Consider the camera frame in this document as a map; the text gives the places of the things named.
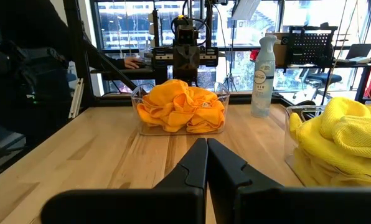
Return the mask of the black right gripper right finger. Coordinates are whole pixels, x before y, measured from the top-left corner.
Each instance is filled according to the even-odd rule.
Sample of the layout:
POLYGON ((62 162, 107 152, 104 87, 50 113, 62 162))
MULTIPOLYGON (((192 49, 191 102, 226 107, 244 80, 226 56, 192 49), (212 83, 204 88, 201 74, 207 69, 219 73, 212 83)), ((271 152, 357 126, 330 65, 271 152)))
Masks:
POLYGON ((207 145, 217 223, 371 223, 371 188, 285 187, 216 139, 207 145))

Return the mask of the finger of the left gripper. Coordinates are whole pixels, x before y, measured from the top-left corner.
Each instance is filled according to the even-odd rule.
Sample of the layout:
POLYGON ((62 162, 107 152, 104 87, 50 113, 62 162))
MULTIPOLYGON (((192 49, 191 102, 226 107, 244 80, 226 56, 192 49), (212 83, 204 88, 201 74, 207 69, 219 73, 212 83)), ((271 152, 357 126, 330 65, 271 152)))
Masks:
POLYGON ((183 47, 174 47, 173 51, 173 77, 185 81, 185 62, 184 62, 184 48, 183 47))
POLYGON ((200 63, 200 49, 196 46, 188 48, 187 81, 197 81, 197 69, 200 63))

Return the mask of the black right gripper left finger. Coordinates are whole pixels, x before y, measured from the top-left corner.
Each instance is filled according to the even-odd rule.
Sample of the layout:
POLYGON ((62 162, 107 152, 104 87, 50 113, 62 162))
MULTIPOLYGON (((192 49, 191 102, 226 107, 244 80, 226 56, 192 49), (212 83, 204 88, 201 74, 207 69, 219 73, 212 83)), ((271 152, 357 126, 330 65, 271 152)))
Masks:
POLYGON ((204 223, 208 145, 198 138, 151 189, 69 190, 42 208, 42 223, 204 223))

